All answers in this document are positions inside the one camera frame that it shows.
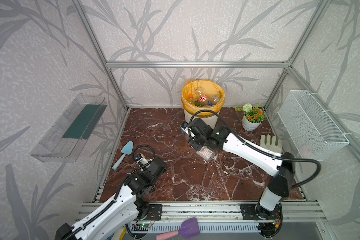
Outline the white pot with flowers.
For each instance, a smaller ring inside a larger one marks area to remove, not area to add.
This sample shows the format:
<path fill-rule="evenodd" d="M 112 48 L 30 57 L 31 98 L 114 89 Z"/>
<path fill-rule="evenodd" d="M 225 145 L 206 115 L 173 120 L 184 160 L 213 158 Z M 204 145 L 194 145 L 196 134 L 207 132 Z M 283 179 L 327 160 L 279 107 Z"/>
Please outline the white pot with flowers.
<path fill-rule="evenodd" d="M 254 131 L 266 118 L 266 113 L 261 107 L 254 107 L 251 104 L 244 104 L 241 107 L 234 107 L 237 112 L 243 112 L 242 126 L 246 131 Z"/>

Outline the light blue small trowel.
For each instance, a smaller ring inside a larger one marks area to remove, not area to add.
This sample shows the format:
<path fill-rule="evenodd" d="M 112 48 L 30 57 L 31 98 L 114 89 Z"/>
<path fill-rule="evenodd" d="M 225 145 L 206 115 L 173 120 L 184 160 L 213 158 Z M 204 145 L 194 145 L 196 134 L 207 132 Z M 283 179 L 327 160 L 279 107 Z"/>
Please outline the light blue small trowel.
<path fill-rule="evenodd" d="M 133 151 L 133 145 L 134 143 L 132 141 L 129 141 L 126 143 L 126 145 L 122 148 L 121 150 L 121 153 L 122 153 L 122 156 L 115 162 L 115 164 L 112 166 L 112 169 L 114 171 L 117 170 L 117 168 L 120 166 L 120 164 L 122 163 L 122 161 L 124 160 L 124 158 L 127 156 L 127 155 L 130 155 Z"/>

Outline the crushed bottle blue label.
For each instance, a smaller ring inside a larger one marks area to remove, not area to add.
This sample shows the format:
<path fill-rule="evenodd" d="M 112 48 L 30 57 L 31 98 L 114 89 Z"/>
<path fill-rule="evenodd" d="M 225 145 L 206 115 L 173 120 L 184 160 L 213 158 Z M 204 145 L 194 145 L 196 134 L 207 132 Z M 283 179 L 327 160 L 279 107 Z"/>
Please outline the crushed bottle blue label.
<path fill-rule="evenodd" d="M 208 106 L 214 106 L 217 105 L 220 101 L 220 96 L 218 95 L 214 95 L 212 97 L 209 98 L 208 100 Z"/>

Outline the clear bottle pink label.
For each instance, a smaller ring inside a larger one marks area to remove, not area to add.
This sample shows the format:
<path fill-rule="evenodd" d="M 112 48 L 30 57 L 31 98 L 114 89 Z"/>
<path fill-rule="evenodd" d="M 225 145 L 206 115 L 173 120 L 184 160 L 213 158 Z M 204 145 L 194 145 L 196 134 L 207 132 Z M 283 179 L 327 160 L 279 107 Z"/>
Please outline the clear bottle pink label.
<path fill-rule="evenodd" d="M 202 157 L 205 161 L 209 161 L 210 159 L 212 159 L 215 154 L 215 152 L 213 150 L 211 150 L 210 148 L 208 148 L 206 146 L 202 147 L 196 153 L 197 153 L 197 155 Z"/>

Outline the purple pink silicone spatula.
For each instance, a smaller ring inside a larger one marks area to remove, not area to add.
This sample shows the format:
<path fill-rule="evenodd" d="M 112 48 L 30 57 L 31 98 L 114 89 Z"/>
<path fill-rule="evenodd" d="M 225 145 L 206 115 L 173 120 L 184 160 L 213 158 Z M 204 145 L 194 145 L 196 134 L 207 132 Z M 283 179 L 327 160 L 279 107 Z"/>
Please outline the purple pink silicone spatula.
<path fill-rule="evenodd" d="M 167 240 L 169 238 L 175 237 L 177 235 L 183 236 L 185 239 L 190 239 L 198 236 L 201 233 L 198 220 L 196 218 L 191 218 L 184 221 L 181 224 L 179 230 L 163 233 L 156 236 L 156 240 Z"/>

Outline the pale green rubber glove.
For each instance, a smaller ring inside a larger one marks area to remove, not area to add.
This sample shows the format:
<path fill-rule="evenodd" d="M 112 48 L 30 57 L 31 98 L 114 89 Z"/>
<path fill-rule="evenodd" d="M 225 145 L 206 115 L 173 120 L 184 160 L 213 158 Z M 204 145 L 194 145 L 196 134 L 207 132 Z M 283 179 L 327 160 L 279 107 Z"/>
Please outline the pale green rubber glove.
<path fill-rule="evenodd" d="M 261 135 L 260 147 L 279 154 L 281 154 L 283 150 L 282 141 L 276 136 L 271 135 Z"/>

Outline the clear bottle orange label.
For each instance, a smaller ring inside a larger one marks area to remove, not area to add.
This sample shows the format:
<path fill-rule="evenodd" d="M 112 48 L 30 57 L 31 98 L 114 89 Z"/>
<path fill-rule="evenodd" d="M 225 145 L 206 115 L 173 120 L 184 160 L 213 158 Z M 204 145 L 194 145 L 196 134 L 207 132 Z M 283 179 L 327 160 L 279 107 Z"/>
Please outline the clear bottle orange label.
<path fill-rule="evenodd" d="M 196 101 L 198 100 L 197 97 L 194 96 L 194 94 L 189 94 L 188 95 L 188 102 L 191 104 L 191 105 L 195 105 Z"/>

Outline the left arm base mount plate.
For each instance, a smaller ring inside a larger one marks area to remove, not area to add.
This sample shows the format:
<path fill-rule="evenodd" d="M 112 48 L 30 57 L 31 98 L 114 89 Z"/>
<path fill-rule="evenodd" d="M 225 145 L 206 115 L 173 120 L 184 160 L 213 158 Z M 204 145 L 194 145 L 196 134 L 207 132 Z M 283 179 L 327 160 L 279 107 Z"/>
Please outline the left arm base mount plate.
<path fill-rule="evenodd" d="M 144 221 L 160 221 L 163 213 L 162 204 L 149 204 L 139 212 L 137 219 Z"/>

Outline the green circuit board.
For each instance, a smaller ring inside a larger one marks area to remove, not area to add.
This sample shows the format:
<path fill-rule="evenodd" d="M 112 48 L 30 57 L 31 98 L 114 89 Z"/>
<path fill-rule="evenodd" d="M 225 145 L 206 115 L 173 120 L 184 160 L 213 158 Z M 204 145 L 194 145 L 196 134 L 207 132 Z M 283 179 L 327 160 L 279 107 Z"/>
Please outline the green circuit board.
<path fill-rule="evenodd" d="M 131 225 L 131 230 L 135 232 L 148 232 L 154 225 L 154 222 L 137 222 Z"/>

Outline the clear plastic wall shelf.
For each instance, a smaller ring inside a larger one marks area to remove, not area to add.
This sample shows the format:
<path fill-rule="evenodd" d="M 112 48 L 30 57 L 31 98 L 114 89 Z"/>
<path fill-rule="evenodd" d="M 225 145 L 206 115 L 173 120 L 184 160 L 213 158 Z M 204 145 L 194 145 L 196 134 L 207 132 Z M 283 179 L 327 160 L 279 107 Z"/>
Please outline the clear plastic wall shelf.
<path fill-rule="evenodd" d="M 30 155 L 42 163 L 76 162 L 107 106 L 105 97 L 77 94 Z"/>

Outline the aluminium front rail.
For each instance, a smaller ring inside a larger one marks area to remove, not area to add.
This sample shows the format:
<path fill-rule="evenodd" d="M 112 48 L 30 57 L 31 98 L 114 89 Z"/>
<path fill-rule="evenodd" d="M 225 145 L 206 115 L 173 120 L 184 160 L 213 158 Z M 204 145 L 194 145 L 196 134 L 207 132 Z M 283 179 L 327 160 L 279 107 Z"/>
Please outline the aluminium front rail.
<path fill-rule="evenodd" d="M 240 204 L 255 202 L 151 202 L 162 204 L 163 213 L 158 223 L 181 223 L 190 218 L 197 218 L 200 223 L 259 222 L 264 220 L 243 220 Z M 327 218 L 318 202 L 286 201 L 282 202 L 283 222 L 326 222 Z"/>

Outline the orange plastic bin liner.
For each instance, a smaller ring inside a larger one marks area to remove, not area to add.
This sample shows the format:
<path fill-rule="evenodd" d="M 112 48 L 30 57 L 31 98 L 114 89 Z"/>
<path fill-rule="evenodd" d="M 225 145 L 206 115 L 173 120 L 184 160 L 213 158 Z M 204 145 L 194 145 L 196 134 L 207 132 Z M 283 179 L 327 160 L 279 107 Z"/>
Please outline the orange plastic bin liner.
<path fill-rule="evenodd" d="M 208 96 L 208 100 L 210 97 L 214 96 L 214 95 L 218 95 L 220 96 L 220 101 L 217 105 L 214 106 L 203 106 L 202 108 L 200 107 L 196 107 L 195 105 L 191 105 L 188 102 L 188 95 L 189 94 L 194 94 L 195 95 L 195 89 L 198 87 L 202 87 L 207 96 Z M 200 110 L 211 110 L 215 113 L 218 113 L 222 107 L 225 104 L 225 100 L 226 100 L 226 93 L 223 90 L 222 87 L 220 87 L 218 84 L 209 81 L 209 80 L 190 80 L 188 81 L 184 86 L 183 89 L 181 91 L 181 100 L 183 103 L 183 109 L 187 110 L 188 112 L 191 112 L 193 114 L 195 114 L 196 112 L 200 111 Z"/>

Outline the green bottle yellow cap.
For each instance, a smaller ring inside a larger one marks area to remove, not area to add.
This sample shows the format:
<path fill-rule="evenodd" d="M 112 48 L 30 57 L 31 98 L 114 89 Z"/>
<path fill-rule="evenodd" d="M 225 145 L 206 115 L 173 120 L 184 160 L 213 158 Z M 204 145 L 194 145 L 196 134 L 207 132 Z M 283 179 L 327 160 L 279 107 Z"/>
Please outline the green bottle yellow cap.
<path fill-rule="evenodd" d="M 202 108 L 204 105 L 203 105 L 202 103 L 196 101 L 196 102 L 195 102 L 195 106 Z"/>

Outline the clear bottle red label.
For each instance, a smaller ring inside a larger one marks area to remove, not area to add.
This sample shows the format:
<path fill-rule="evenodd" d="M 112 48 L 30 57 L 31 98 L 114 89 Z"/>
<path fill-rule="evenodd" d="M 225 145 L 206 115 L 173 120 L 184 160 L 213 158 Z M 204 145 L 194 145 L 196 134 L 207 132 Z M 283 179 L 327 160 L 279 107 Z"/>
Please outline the clear bottle red label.
<path fill-rule="evenodd" d="M 195 97 L 197 97 L 197 101 L 202 103 L 204 106 L 208 105 L 208 96 L 202 87 L 198 87 L 195 89 Z"/>

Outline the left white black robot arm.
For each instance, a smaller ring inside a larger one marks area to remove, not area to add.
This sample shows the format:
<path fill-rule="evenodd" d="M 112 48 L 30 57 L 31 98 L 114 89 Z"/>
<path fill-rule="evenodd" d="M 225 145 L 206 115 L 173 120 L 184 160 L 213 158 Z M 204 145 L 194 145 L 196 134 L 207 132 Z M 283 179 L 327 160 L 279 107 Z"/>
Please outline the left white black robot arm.
<path fill-rule="evenodd" d="M 127 174 L 116 193 L 96 210 L 73 225 L 63 224 L 56 240 L 105 240 L 126 224 L 145 218 L 149 203 L 143 196 L 149 193 L 167 164 L 154 159 Z"/>

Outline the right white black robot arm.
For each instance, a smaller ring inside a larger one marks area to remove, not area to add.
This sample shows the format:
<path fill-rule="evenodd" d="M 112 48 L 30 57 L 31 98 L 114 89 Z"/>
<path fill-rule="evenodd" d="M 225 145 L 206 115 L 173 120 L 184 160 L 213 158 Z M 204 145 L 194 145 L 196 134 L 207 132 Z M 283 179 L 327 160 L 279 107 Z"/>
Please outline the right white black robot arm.
<path fill-rule="evenodd" d="M 196 151 L 203 147 L 222 150 L 237 155 L 256 165 L 272 176 L 258 203 L 252 208 L 253 216 L 259 219 L 280 217 L 281 202 L 288 198 L 291 190 L 316 178 L 321 171 L 321 163 L 312 159 L 296 159 L 289 153 L 279 154 L 266 150 L 240 137 L 227 123 L 215 128 L 196 118 L 190 123 L 183 122 L 182 132 L 188 135 L 189 144 Z M 315 172 L 306 180 L 294 183 L 295 163 L 305 162 L 316 165 Z"/>

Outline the white ribbed trash bin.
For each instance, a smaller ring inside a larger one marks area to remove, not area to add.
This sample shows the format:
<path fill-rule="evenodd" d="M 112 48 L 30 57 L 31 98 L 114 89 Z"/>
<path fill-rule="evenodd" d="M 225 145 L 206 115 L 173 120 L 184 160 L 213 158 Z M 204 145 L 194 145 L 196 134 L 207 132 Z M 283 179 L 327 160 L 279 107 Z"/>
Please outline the white ribbed trash bin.
<path fill-rule="evenodd" d="M 184 109 L 184 115 L 185 115 L 185 122 L 190 124 L 193 113 L 188 112 L 187 110 Z M 218 117 L 216 115 L 211 114 L 211 113 L 205 113 L 205 112 L 196 115 L 193 118 L 193 120 L 195 120 L 197 118 L 202 119 L 204 121 L 204 123 L 209 125 L 212 129 L 215 128 L 217 121 L 218 121 Z"/>

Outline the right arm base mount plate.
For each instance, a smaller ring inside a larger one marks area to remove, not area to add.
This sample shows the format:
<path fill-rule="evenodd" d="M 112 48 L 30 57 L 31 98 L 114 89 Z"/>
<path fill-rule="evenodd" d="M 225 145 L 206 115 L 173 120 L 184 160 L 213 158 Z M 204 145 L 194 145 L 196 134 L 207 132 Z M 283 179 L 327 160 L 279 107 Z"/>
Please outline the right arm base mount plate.
<path fill-rule="evenodd" d="M 276 204 L 273 211 L 269 211 L 257 203 L 240 204 L 243 220 L 276 221 L 282 219 L 281 203 Z"/>

